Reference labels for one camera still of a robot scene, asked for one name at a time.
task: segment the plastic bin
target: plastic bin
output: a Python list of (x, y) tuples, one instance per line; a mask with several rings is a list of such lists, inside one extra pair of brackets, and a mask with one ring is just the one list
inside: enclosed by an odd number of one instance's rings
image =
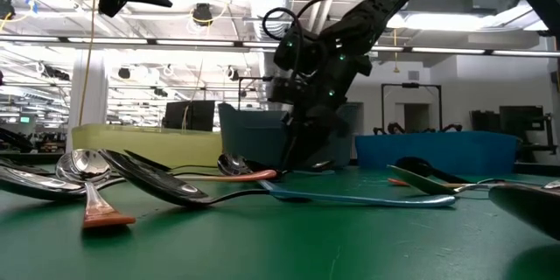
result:
[(454, 174), (507, 174), (514, 168), (517, 138), (485, 131), (357, 136), (360, 167), (385, 169), (417, 157)]
[(221, 154), (219, 133), (87, 124), (72, 129), (75, 149), (133, 151), (170, 167), (180, 165), (216, 166)]
[[(286, 143), (282, 123), (285, 112), (238, 111), (226, 103), (219, 104), (218, 110), (225, 152), (263, 165), (281, 167), (282, 149)], [(352, 103), (345, 104), (339, 108), (338, 114), (350, 125), (350, 133), (345, 137), (332, 134), (329, 144), (311, 156), (304, 166), (312, 166), (326, 160), (333, 160), (334, 167), (339, 168), (350, 163), (357, 106)]]

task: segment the orange utensil handle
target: orange utensil handle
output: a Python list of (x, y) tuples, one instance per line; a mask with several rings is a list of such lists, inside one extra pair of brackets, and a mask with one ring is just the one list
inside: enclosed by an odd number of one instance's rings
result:
[[(399, 180), (399, 179), (389, 178), (389, 179), (387, 179), (387, 181), (388, 181), (389, 183), (395, 185), (395, 186), (409, 186), (409, 184), (408, 184), (407, 182), (402, 181), (402, 180)], [(462, 187), (462, 186), (464, 186), (464, 185), (467, 185), (467, 184), (450, 184), (450, 183), (445, 183), (445, 184), (442, 184), (442, 185), (445, 186), (445, 187), (448, 187), (448, 188), (460, 188), (460, 187)]]

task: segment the green tabletop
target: green tabletop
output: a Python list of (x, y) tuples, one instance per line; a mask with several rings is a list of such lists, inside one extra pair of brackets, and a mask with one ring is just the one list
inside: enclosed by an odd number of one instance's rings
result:
[[(388, 175), (294, 174), (281, 185), (387, 198), (420, 193), (387, 185)], [(195, 185), (211, 195), (251, 186)], [(136, 216), (136, 224), (116, 234), (83, 234), (83, 203), (61, 205), (0, 192), (0, 279), (560, 277), (560, 245), (494, 206), (487, 192), (468, 192), (441, 209), (291, 204), (248, 196), (189, 210), (128, 183), (101, 194), (123, 214)]]

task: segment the blue bin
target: blue bin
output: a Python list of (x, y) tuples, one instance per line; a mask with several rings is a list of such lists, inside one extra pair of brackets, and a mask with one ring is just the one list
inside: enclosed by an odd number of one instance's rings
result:
[(485, 131), (357, 136), (358, 164), (385, 169), (399, 158), (417, 157), (454, 174), (507, 174), (514, 168), (517, 138)]
[[(238, 111), (226, 103), (219, 104), (218, 111), (224, 152), (240, 155), (263, 165), (281, 167), (282, 150), (286, 143), (282, 123), (284, 111)], [(334, 167), (344, 167), (350, 163), (352, 132), (358, 108), (355, 104), (345, 104), (337, 114), (350, 125), (350, 133), (344, 137), (332, 134), (329, 145), (311, 156), (304, 166), (327, 160), (333, 160)]]

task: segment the blue utensil handle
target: blue utensil handle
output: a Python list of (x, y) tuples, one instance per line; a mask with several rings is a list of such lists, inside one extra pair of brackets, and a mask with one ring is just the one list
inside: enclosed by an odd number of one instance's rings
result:
[(339, 196), (322, 193), (286, 191), (268, 180), (260, 180), (259, 184), (279, 199), (298, 198), (308, 200), (324, 200), (336, 202), (350, 202), (370, 206), (382, 207), (447, 207), (455, 203), (456, 198), (447, 195), (423, 196), (406, 200), (377, 199), (366, 197)]

